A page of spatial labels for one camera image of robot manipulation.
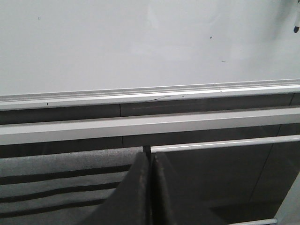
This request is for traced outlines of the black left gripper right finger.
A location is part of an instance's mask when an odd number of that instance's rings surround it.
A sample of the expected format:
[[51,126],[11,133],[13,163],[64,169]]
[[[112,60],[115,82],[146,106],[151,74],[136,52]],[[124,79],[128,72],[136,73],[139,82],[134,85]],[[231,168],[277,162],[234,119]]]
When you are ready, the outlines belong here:
[[227,224],[193,196],[164,153],[152,158],[151,215],[154,225]]

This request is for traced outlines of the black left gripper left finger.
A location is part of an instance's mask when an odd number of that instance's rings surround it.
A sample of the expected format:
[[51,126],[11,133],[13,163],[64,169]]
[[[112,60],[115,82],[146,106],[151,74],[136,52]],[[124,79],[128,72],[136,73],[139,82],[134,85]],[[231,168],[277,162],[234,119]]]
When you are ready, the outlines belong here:
[[148,225],[149,161],[146,153],[137,153],[124,180],[112,195],[81,225]]

